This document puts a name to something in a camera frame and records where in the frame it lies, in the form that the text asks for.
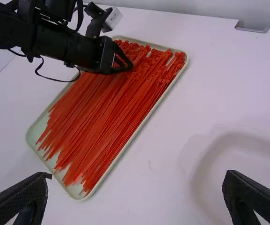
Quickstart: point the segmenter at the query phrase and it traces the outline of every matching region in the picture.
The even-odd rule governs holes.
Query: bundle of zip ties
[[[151,108],[185,64],[185,54],[117,41],[134,69],[117,75],[83,73],[49,110],[37,141],[46,160],[59,152],[56,172],[65,186],[97,184]]]

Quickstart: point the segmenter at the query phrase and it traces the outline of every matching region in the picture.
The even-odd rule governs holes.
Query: white table
[[[195,134],[219,125],[244,123],[270,133],[270,30],[250,33],[234,29],[236,20],[120,10],[123,20],[109,35],[183,49],[190,65],[91,199],[77,202],[56,180],[48,182],[43,224],[202,223],[186,202],[180,151]],[[24,136],[65,84],[37,77],[39,63],[15,57],[0,72],[0,191],[47,171]],[[41,70],[58,78],[75,72],[56,60]]]

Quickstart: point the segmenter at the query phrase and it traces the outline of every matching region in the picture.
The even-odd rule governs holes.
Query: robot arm
[[[132,69],[132,62],[119,46],[100,32],[111,30],[108,21],[119,15],[115,8],[100,9],[82,0],[12,0],[0,3],[0,49],[21,47],[32,62],[41,55],[61,60],[68,67],[103,74]],[[67,27],[78,11],[76,30]],[[83,11],[92,17],[86,35],[78,33]]]

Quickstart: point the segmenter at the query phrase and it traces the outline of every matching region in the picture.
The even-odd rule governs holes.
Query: black cable
[[[83,10],[85,10],[86,7],[87,7],[87,5],[83,4]],[[75,13],[78,9],[79,9],[79,7],[74,8],[73,13]],[[67,26],[68,21],[63,22],[62,25]]]
[[[83,0],[76,0],[77,1],[77,7],[73,10],[73,12],[78,11],[78,23],[75,30],[70,29],[67,27],[68,21],[65,21],[64,23],[57,22],[57,24],[66,32],[68,33],[76,33],[79,31],[83,20],[84,20],[84,11],[83,9],[87,6],[83,4]]]
[[[48,80],[51,80],[51,81],[57,81],[57,82],[63,82],[63,83],[70,83],[70,82],[75,82],[76,80],[78,80],[80,78],[80,70],[79,68],[77,68],[75,66],[75,68],[77,68],[77,70],[79,71],[79,74],[74,78],[72,79],[71,81],[62,81],[62,80],[57,80],[57,79],[54,79],[54,78],[50,78],[50,77],[46,77],[46,76],[42,76],[41,74],[38,73],[38,70],[41,69],[41,67],[43,66],[44,64],[44,59],[42,58],[42,56],[40,56],[42,62],[40,63],[40,65],[35,69],[35,74],[40,76],[40,77],[43,77],[45,79],[48,79]]]
[[[20,57],[27,57],[26,55],[23,55],[23,54],[19,54],[19,53],[17,53],[17,52],[15,52],[15,51],[13,51],[12,49],[7,49],[9,52],[12,52],[13,54],[15,54],[15,55],[18,55],[18,56],[20,56]]]

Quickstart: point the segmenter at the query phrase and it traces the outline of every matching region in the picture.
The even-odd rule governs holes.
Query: tray
[[[231,225],[222,182],[237,170],[270,189],[270,134],[246,127],[216,127],[193,136],[184,146],[180,166],[188,175],[185,195],[208,225]],[[259,215],[262,225],[268,225]]]
[[[140,45],[150,45],[151,48],[155,48],[155,49],[162,50],[162,51],[165,51],[165,50],[168,49],[168,47],[165,47],[165,46],[156,45],[156,44],[153,44],[153,43],[148,43],[148,42],[145,42],[145,41],[140,41],[140,40],[136,40],[136,39],[132,39],[132,38],[128,38],[128,37],[114,36],[112,39],[113,40],[119,40],[120,39],[120,40],[123,40],[123,41],[128,40],[130,42],[137,42]],[[177,50],[177,49],[171,49],[171,50],[174,53],[175,52],[182,52],[181,50]],[[185,68],[187,67],[188,62],[189,62],[187,55],[186,55],[185,62],[186,62],[185,65],[180,70],[180,72],[176,75],[175,79],[171,82],[171,84],[167,87],[167,89],[165,90],[165,92],[163,93],[163,95],[161,96],[161,98],[154,105],[154,107],[151,109],[151,111],[148,113],[148,115],[144,118],[144,120],[142,121],[142,123],[140,124],[140,126],[137,128],[137,130],[131,136],[131,138],[126,143],[126,145],[122,148],[122,150],[120,151],[120,153],[118,154],[118,156],[115,158],[115,160],[110,165],[110,167],[107,169],[107,171],[104,173],[104,175],[100,178],[100,180],[98,181],[98,183],[94,186],[94,188],[91,190],[91,192],[88,193],[87,195],[85,195],[85,193],[82,192],[83,185],[80,184],[80,183],[77,183],[75,185],[69,185],[69,186],[65,187],[64,184],[63,184],[63,182],[62,182],[62,179],[63,179],[65,173],[67,172],[68,168],[66,168],[65,170],[62,170],[62,171],[57,172],[56,174],[54,174],[54,172],[55,172],[54,167],[56,165],[58,154],[56,154],[52,159],[50,159],[48,161],[45,161],[45,159],[43,158],[43,155],[44,155],[45,151],[43,151],[43,150],[38,151],[39,144],[36,145],[36,141],[38,140],[38,138],[40,137],[40,135],[42,134],[42,132],[44,132],[44,130],[46,128],[46,124],[47,124],[47,121],[48,121],[48,110],[66,92],[66,90],[71,86],[71,84],[67,85],[59,93],[59,95],[55,98],[55,100],[47,107],[47,109],[39,116],[39,118],[34,122],[34,124],[28,129],[28,131],[26,133],[26,142],[27,142],[27,144],[38,155],[38,157],[47,166],[47,168],[50,170],[50,172],[54,174],[54,177],[58,180],[58,182],[62,185],[62,187],[65,189],[65,191],[73,199],[75,199],[75,200],[88,199],[98,189],[98,187],[100,186],[100,184],[102,183],[102,181],[107,177],[107,175],[109,174],[109,172],[113,169],[113,167],[116,164],[116,162],[118,161],[118,159],[122,156],[122,154],[125,152],[125,150],[127,149],[127,147],[131,144],[131,142],[137,136],[137,134],[139,133],[139,131],[141,130],[141,128],[143,127],[143,125],[147,122],[147,120],[150,118],[150,116],[153,114],[153,112],[159,106],[159,104],[161,103],[161,101],[167,95],[167,93],[169,92],[169,90],[173,87],[173,85],[176,83],[176,81],[178,80],[178,78],[181,76],[181,74],[183,73],[183,71],[185,70]]]

